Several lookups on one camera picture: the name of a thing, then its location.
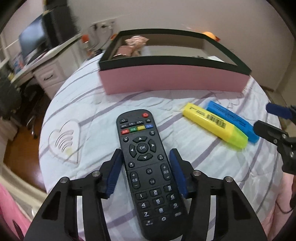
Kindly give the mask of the white wall power outlet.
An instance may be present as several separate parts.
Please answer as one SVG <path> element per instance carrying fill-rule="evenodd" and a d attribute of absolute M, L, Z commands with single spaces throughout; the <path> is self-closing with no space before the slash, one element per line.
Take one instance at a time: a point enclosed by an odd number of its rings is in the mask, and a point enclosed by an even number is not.
<path fill-rule="evenodd" d="M 97 21 L 91 24 L 94 30 L 102 30 L 105 32 L 107 29 L 114 29 L 116 25 L 116 18 L 111 18 L 107 20 Z"/>

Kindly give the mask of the yellow highlighter marker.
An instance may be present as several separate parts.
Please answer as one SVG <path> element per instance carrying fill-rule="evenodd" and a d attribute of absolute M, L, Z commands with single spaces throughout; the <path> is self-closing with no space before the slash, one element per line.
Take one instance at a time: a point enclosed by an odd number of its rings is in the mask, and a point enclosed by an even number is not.
<path fill-rule="evenodd" d="M 182 114 L 237 149 L 244 149 L 248 144 L 247 135 L 239 128 L 197 105 L 187 103 Z"/>

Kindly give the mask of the blue highlighter marker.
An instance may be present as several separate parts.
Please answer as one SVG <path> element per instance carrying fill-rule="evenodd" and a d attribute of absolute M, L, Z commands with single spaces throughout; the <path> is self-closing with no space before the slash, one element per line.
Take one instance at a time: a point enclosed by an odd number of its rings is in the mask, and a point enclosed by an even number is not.
<path fill-rule="evenodd" d="M 249 142 L 253 144 L 258 142 L 259 136 L 254 133 L 253 125 L 251 125 L 245 119 L 241 118 L 239 115 L 213 101 L 210 101 L 208 103 L 206 110 L 232 123 L 248 137 Z"/>

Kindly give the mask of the white usb wall charger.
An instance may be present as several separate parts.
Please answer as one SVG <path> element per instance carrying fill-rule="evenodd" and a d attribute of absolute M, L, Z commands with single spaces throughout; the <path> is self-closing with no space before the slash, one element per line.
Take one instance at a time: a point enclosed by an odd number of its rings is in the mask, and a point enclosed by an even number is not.
<path fill-rule="evenodd" d="M 208 59 L 224 63 L 224 61 L 222 59 L 218 58 L 217 56 L 208 56 Z"/>

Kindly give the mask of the pink bedding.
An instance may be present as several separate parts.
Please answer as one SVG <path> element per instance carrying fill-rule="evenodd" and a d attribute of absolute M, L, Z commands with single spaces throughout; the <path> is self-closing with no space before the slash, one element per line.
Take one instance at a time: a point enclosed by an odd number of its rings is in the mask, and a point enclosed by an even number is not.
<path fill-rule="evenodd" d="M 3 231 L 12 240 L 23 240 L 30 224 L 31 221 L 1 184 L 1 232 Z"/>

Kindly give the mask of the pink pig-eared doll figure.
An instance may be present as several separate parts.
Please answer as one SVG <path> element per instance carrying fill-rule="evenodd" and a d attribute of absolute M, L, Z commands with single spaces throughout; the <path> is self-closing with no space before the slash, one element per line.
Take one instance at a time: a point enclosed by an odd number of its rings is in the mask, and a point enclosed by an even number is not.
<path fill-rule="evenodd" d="M 140 56 L 140 52 L 142 48 L 146 45 L 148 40 L 148 38 L 143 36 L 133 36 L 129 39 L 126 39 L 125 43 L 132 50 L 132 56 L 135 57 Z"/>

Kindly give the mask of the rose gold metal canister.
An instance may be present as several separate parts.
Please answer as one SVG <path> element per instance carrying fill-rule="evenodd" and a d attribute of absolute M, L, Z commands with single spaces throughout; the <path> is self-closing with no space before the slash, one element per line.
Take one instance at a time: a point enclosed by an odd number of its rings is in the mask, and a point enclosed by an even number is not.
<path fill-rule="evenodd" d="M 131 57 L 133 52 L 133 46 L 122 45 L 117 49 L 116 53 L 114 54 L 114 57 Z"/>

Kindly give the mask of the orange snack bag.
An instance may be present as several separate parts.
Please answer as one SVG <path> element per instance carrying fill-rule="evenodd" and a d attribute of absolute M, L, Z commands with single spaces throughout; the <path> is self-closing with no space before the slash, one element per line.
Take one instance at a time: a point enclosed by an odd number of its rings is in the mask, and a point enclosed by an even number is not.
<path fill-rule="evenodd" d="M 116 38 L 117 34 L 113 34 L 111 37 L 110 37 L 110 40 L 113 41 L 115 38 Z"/>

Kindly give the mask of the orange octopus plush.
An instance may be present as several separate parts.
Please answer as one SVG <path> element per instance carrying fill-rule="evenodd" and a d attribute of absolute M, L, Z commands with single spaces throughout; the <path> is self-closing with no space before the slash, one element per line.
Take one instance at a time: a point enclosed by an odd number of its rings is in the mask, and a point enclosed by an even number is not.
<path fill-rule="evenodd" d="M 220 41 L 220 38 L 217 37 L 216 35 L 214 35 L 212 32 L 203 32 L 202 34 L 208 36 L 209 38 L 219 42 Z"/>

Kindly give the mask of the pink black tray box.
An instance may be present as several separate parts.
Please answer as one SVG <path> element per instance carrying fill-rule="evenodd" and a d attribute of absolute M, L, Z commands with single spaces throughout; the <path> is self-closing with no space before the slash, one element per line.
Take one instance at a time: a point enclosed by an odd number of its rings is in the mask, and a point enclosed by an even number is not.
<path fill-rule="evenodd" d="M 149 39 L 140 56 L 114 57 L 133 36 Z M 198 55 L 207 59 L 196 58 Z M 217 56 L 224 63 L 208 56 Z M 150 90 L 242 92 L 251 74 L 251 69 L 219 42 L 202 33 L 173 29 L 121 31 L 98 65 L 107 94 Z"/>

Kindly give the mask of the white striped quilt cover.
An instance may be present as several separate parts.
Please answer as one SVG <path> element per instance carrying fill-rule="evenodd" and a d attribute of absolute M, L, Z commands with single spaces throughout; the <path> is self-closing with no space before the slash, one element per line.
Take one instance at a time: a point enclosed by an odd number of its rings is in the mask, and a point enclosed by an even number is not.
<path fill-rule="evenodd" d="M 39 162 L 45 189 L 61 177 L 84 177 L 100 168 L 119 148 L 116 119 L 134 109 L 154 116 L 165 150 L 176 148 L 182 158 L 209 177 L 231 176 L 259 220 L 274 209 L 282 179 L 276 146 L 260 139 L 236 150 L 183 117 L 189 102 L 205 108 L 210 101 L 230 109 L 249 123 L 279 126 L 265 110 L 269 99 L 250 78 L 243 92 L 165 90 L 107 95 L 99 78 L 99 58 L 86 61 L 54 95 L 44 117 Z"/>

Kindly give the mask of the black computer monitor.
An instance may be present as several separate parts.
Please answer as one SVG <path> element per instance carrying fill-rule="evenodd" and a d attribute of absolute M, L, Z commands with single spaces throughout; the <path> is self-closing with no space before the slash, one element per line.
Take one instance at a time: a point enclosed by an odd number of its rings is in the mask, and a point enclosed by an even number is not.
<path fill-rule="evenodd" d="M 21 53 L 25 64 L 29 64 L 49 49 L 43 15 L 38 16 L 19 35 Z"/>

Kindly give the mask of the black office chair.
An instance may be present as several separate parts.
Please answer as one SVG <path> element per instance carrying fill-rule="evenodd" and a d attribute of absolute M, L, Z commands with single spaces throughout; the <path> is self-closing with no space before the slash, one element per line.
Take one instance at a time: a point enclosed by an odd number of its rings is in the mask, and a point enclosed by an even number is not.
<path fill-rule="evenodd" d="M 44 95 L 38 84 L 15 86 L 1 77 L 1 137 L 13 140 L 18 128 L 25 126 L 36 139 L 35 122 L 38 106 Z"/>

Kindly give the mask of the orange-lid glass bottle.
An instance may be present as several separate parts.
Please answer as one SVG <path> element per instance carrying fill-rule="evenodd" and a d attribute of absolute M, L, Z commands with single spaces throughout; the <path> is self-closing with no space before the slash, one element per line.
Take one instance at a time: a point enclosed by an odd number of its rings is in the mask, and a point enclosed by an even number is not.
<path fill-rule="evenodd" d="M 87 34 L 81 36 L 82 47 L 85 51 L 89 52 L 91 50 L 90 39 Z"/>

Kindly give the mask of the black tv remote control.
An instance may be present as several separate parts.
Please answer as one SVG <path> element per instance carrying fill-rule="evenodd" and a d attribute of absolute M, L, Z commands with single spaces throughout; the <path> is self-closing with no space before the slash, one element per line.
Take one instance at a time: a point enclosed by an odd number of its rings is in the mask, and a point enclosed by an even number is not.
<path fill-rule="evenodd" d="M 152 114 L 136 109 L 116 120 L 128 185 L 143 236 L 174 240 L 187 221 L 184 201 Z"/>

